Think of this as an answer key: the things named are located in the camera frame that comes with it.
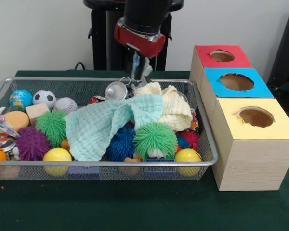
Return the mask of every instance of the purple spiky ball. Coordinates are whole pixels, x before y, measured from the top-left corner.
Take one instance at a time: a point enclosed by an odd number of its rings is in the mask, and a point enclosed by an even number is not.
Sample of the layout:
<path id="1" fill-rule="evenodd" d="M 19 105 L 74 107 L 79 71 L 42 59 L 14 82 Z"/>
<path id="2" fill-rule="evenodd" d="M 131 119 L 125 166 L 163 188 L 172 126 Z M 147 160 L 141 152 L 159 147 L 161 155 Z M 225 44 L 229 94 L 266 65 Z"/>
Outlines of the purple spiky ball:
<path id="1" fill-rule="evenodd" d="M 51 145 L 47 136 L 34 127 L 22 128 L 20 136 L 16 138 L 21 160 L 43 160 Z"/>

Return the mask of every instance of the green spiky ball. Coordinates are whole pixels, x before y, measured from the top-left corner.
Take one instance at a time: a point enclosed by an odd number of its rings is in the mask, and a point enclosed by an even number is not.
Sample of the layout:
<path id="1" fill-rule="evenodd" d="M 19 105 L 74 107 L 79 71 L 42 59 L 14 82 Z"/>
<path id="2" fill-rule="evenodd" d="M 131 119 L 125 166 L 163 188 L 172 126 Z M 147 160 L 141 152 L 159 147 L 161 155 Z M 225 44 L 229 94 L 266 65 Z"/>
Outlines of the green spiky ball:
<path id="1" fill-rule="evenodd" d="M 143 160 L 148 157 L 148 152 L 159 149 L 166 159 L 173 159 L 177 150 L 177 137 L 173 130 L 165 125 L 151 123 L 142 126 L 135 135 L 135 153 Z"/>
<path id="2" fill-rule="evenodd" d="M 53 148 L 60 147 L 62 140 L 66 139 L 66 123 L 63 120 L 66 115 L 66 112 L 52 110 L 37 118 L 36 130 L 42 130 L 48 136 Z"/>

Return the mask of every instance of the yellow box lid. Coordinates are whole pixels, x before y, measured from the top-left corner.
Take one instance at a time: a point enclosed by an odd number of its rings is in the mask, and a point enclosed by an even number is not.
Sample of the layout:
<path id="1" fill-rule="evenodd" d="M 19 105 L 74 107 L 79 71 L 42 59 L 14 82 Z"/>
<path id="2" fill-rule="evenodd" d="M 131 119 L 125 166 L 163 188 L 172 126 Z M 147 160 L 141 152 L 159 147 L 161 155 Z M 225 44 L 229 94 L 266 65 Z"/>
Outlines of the yellow box lid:
<path id="1" fill-rule="evenodd" d="M 289 118 L 276 99 L 219 98 L 233 139 L 289 139 Z"/>

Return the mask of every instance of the circular hole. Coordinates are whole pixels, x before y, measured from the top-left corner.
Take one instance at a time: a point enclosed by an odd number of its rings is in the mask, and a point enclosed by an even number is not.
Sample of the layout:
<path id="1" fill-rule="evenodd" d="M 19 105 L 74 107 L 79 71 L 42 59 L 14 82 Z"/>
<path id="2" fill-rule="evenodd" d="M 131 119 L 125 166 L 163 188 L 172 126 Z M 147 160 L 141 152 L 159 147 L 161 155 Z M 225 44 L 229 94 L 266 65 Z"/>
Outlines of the circular hole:
<path id="1" fill-rule="evenodd" d="M 226 74 L 220 77 L 222 84 L 230 90 L 250 90 L 254 87 L 254 82 L 244 75 Z"/>
<path id="2" fill-rule="evenodd" d="M 245 123 L 265 128 L 274 122 L 274 118 L 268 111 L 258 107 L 248 107 L 240 111 L 239 116 Z"/>
<path id="3" fill-rule="evenodd" d="M 227 52 L 227 51 L 222 51 L 222 50 L 217 50 L 217 51 L 213 51 L 210 53 L 210 57 L 216 61 L 220 61 L 220 62 L 230 62 L 233 61 L 235 59 L 235 57 Z"/>

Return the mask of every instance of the red box lid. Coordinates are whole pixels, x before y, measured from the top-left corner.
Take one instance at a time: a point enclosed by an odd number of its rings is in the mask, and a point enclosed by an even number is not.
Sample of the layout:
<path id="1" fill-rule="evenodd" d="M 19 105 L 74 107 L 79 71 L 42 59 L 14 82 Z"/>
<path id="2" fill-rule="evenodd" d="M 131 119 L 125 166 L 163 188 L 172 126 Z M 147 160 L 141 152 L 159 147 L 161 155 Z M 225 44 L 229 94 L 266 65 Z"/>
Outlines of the red box lid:
<path id="1" fill-rule="evenodd" d="M 238 45 L 195 45 L 195 49 L 204 68 L 253 68 Z"/>

